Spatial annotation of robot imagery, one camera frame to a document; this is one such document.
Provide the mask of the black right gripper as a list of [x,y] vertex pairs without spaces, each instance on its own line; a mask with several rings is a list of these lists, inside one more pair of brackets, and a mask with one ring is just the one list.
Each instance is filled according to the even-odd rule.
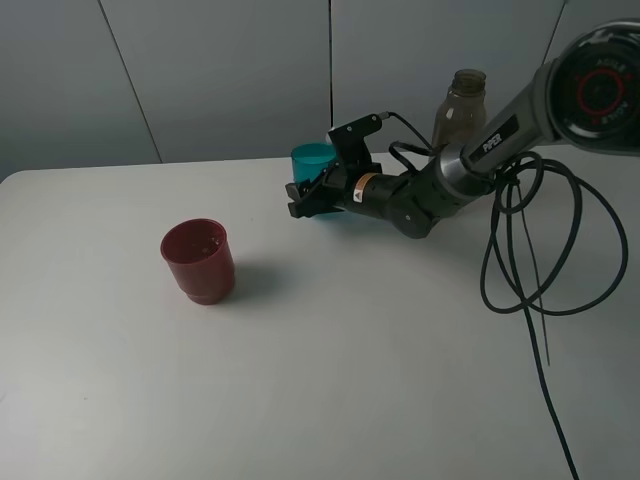
[[351,177],[334,162],[323,175],[315,179],[285,185],[290,199],[289,213],[293,218],[351,212],[386,220],[392,195],[400,188],[400,176],[384,174],[381,165],[357,171]]

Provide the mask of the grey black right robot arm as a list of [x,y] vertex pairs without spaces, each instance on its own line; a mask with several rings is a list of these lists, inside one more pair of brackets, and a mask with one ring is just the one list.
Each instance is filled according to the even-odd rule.
[[391,223],[421,239],[441,219],[488,194],[500,167],[540,143],[630,156],[639,151],[639,22],[610,21],[577,37],[463,145],[422,154],[422,169],[383,173],[366,146],[389,113],[332,128],[336,158],[314,180],[289,183],[294,218],[341,210]]

